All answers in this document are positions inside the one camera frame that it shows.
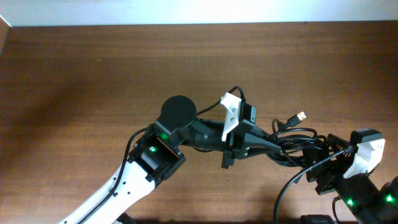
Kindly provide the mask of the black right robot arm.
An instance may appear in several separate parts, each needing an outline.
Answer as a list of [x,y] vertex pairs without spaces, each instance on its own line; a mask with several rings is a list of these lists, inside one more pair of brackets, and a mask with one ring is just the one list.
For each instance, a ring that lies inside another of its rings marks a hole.
[[336,192],[358,223],[397,223],[397,178],[378,189],[369,176],[381,162],[386,140],[375,129],[359,129],[346,141],[326,137],[329,152],[307,154],[317,166],[307,171],[318,195]]

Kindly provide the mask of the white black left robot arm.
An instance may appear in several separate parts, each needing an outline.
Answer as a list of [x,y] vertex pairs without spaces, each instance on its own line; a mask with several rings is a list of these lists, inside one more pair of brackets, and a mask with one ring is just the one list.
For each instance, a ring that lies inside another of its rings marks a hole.
[[256,126],[256,108],[226,93],[224,121],[198,118],[194,102],[182,95],[167,99],[154,123],[127,142],[123,161],[112,177],[62,223],[117,223],[131,205],[150,194],[185,162],[179,146],[222,152],[222,168],[236,159],[279,154],[280,146]]

